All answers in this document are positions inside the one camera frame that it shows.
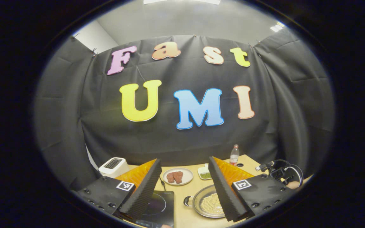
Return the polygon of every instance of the white plate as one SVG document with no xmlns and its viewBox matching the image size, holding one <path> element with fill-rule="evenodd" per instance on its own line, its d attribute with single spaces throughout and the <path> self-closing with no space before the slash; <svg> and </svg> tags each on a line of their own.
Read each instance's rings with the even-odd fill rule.
<svg viewBox="0 0 365 228">
<path fill-rule="evenodd" d="M 183 173 L 182 178 L 181 178 L 182 182 L 179 184 L 177 184 L 176 181 L 174 181 L 174 183 L 168 183 L 167 174 L 169 174 L 171 172 L 178 172 L 178 171 L 181 171 Z M 185 185 L 185 184 L 189 183 L 193 177 L 194 177 L 194 174 L 190 170 L 185 169 L 185 168 L 174 168 L 174 169 L 165 171 L 163 174 L 164 182 L 168 183 L 169 185 L 177 185 L 177 186 Z"/>
<path fill-rule="evenodd" d="M 198 175 L 200 176 L 200 178 L 201 178 L 202 180 L 209 180 L 209 179 L 212 179 L 212 177 L 210 177 L 210 178 L 202 178 L 202 177 L 201 177 L 201 173 L 207 173 L 207 172 L 209 172 L 208 164 L 205 164 L 205 166 L 204 166 L 204 167 L 198 168 Z"/>
</svg>

